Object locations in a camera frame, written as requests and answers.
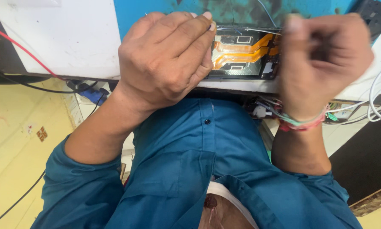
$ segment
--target teal shirt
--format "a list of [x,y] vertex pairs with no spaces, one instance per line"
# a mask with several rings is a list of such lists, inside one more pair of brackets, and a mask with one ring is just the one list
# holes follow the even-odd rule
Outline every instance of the teal shirt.
[[32,228],[197,229],[212,176],[260,229],[361,228],[331,172],[310,176],[273,166],[255,122],[236,103],[184,99],[153,113],[134,135],[125,188],[120,157],[77,163],[62,141],[46,163],[44,208]]

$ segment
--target forearm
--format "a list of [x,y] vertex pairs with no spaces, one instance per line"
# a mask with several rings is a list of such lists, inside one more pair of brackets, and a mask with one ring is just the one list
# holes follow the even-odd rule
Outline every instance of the forearm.
[[115,91],[71,134],[65,143],[66,155],[84,164],[110,162],[121,154],[132,130],[151,114],[139,111],[132,100]]
[[276,167],[288,172],[324,175],[331,170],[321,125],[307,131],[278,130],[271,159]]

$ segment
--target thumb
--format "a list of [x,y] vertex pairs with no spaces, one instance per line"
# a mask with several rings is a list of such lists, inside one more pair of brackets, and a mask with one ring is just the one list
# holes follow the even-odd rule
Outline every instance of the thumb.
[[288,70],[308,63],[310,31],[305,20],[297,14],[289,14],[282,34],[282,65]]

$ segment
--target sticker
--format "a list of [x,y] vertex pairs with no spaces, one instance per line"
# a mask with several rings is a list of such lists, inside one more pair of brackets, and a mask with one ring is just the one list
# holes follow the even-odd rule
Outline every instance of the sticker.
[[44,127],[41,127],[41,129],[37,132],[38,138],[43,142],[45,138],[48,137],[48,133],[46,132]]

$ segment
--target blue wire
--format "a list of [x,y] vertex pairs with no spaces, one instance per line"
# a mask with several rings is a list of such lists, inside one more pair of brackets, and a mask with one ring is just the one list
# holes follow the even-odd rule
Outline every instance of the blue wire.
[[271,20],[271,22],[274,24],[275,27],[277,27],[277,25],[275,24],[274,20],[272,20],[272,17],[271,15],[269,14],[268,10],[265,8],[264,4],[260,1],[260,0],[257,0],[259,3],[261,3],[262,7],[264,7],[264,10],[265,12],[268,14],[269,16],[269,19]]

